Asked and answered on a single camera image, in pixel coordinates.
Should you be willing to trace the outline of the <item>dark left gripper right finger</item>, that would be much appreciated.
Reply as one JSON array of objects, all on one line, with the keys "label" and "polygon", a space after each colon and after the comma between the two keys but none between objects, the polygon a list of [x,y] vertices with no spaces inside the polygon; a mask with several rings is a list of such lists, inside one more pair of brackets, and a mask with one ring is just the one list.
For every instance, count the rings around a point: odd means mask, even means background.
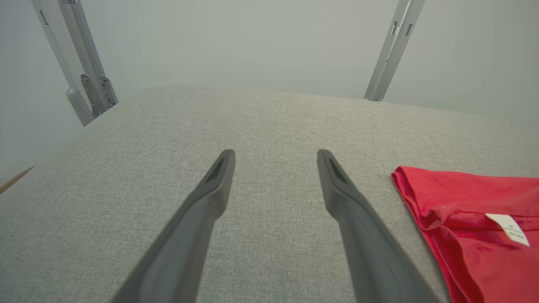
[{"label": "dark left gripper right finger", "polygon": [[339,223],[358,303],[437,303],[438,298],[335,156],[317,152],[328,213]]}]

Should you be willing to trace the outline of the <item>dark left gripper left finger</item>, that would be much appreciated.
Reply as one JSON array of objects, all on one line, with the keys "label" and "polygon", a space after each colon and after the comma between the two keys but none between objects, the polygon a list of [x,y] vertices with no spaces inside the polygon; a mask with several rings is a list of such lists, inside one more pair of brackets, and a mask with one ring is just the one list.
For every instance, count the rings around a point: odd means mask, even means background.
[{"label": "dark left gripper left finger", "polygon": [[214,223],[227,208],[235,151],[224,150],[160,232],[113,303],[194,303]]}]

